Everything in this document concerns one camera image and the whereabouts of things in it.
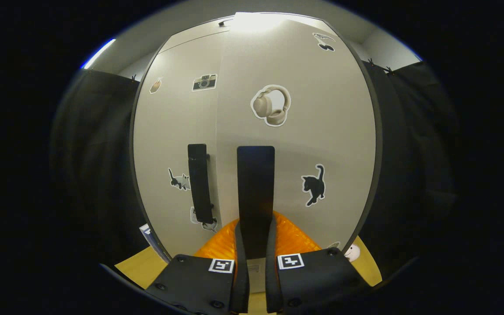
white cabinet door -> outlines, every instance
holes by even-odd
[[[213,89],[205,83],[205,88],[194,90],[194,81],[219,75],[227,34],[211,34],[164,50],[141,83],[133,131],[136,179],[149,222],[172,257],[194,255],[214,235],[201,223],[191,222],[192,178],[185,177],[188,144],[206,144],[210,197],[218,205],[215,122],[222,77]],[[219,221],[218,230],[218,206],[213,216]]]
[[[352,52],[334,34],[278,14],[237,13],[220,66],[217,190],[223,222],[238,218],[237,148],[275,148],[274,211],[318,245],[349,240],[364,210],[375,164],[371,97]],[[269,84],[290,94],[278,127],[259,118],[252,99]],[[272,92],[273,108],[282,95]],[[307,206],[318,178],[325,192]]]

book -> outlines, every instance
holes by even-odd
[[[170,263],[170,259],[168,259],[168,255],[158,246],[157,241],[154,239],[152,235],[151,228],[149,227],[149,224],[146,224],[142,227],[140,227],[140,231],[149,243],[149,245],[152,247],[152,249],[157,253],[157,255],[165,262],[165,263]]]

black curtain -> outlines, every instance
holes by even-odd
[[[81,70],[58,108],[50,140],[57,213],[76,251],[113,266],[148,246],[129,159],[139,82]]]
[[[450,161],[459,130],[452,104],[425,62],[389,73],[364,66],[380,106],[382,166],[360,237],[387,279],[440,242],[437,233],[455,201]]]

screw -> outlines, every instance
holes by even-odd
[[[297,307],[301,305],[301,303],[302,303],[301,299],[296,297],[294,299],[290,299],[287,305],[289,305],[290,307]]]
[[[219,301],[212,301],[211,302],[211,306],[215,307],[215,308],[222,308],[224,306],[224,304],[222,302],[219,302]]]

orange mesh object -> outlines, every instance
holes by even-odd
[[[273,214],[277,224],[276,256],[307,253],[321,249],[288,218],[276,211]],[[238,219],[225,225],[194,256],[206,259],[236,260],[235,227],[237,223]]]
[[[205,259],[236,260],[235,227],[237,223],[238,219],[225,225],[194,256]]]
[[[319,251],[321,248],[288,218],[276,211],[276,256]]]

